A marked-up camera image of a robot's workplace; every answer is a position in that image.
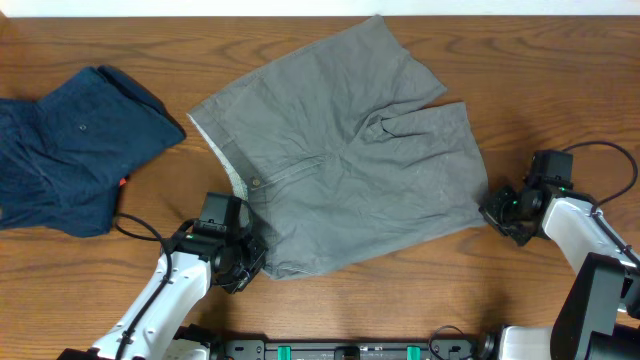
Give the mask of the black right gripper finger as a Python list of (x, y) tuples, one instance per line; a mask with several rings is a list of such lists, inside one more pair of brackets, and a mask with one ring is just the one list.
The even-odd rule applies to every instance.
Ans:
[(535, 235), (538, 224), (532, 220), (499, 221), (498, 231), (510, 237), (518, 246), (525, 246)]
[(510, 185), (503, 186), (489, 195), (480, 205), (479, 212), (492, 225), (503, 225), (518, 207), (518, 196)]

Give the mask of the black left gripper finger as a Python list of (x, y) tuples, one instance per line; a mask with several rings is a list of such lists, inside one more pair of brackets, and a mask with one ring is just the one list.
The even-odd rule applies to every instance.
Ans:
[(252, 280), (265, 265), (267, 247), (261, 239), (248, 234), (243, 237), (243, 274), (245, 280)]
[(242, 292), (255, 277), (255, 272), (247, 268), (235, 268), (217, 276), (217, 286), (228, 294)]

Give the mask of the grey shorts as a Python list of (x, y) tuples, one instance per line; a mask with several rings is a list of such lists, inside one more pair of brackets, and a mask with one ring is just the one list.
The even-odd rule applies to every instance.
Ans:
[(256, 215), (275, 280), (319, 276), (483, 224), (464, 103), (375, 16), (189, 111)]

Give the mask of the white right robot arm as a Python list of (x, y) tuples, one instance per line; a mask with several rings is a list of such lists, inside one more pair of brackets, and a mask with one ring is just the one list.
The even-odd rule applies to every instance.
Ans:
[(636, 359), (639, 332), (617, 315), (639, 316), (639, 257), (606, 223), (592, 197), (563, 175), (530, 175), (480, 205), (484, 219), (523, 246), (550, 240), (576, 273), (550, 327), (505, 326), (481, 341), (481, 359)]

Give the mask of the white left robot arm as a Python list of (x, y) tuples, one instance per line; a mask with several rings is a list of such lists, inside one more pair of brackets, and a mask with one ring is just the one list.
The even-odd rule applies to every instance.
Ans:
[(212, 288), (241, 292), (262, 269), (266, 246), (241, 230), (180, 229), (165, 241), (156, 270), (122, 318), (87, 350), (67, 348), (69, 359), (222, 359), (219, 338), (184, 326)]

